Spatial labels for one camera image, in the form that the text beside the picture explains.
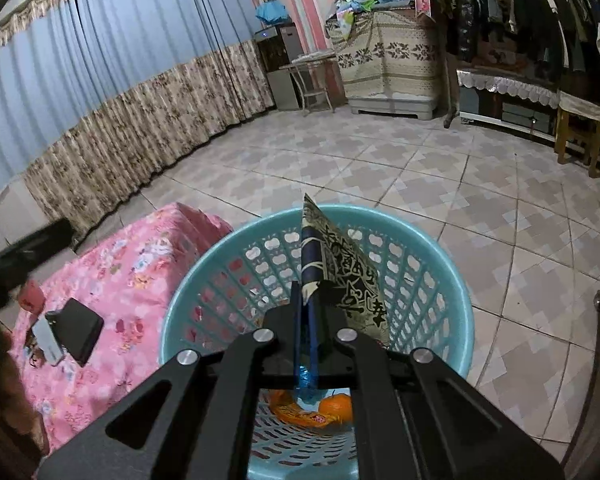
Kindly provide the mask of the person's hand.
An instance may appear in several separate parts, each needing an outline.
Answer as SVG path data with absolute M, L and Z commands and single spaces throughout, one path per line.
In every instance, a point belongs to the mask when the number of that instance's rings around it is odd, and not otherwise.
M 9 350 L 12 338 L 0 324 L 0 420 L 19 437 L 29 438 L 42 456 L 50 452 L 41 414 L 26 396 L 18 366 Z

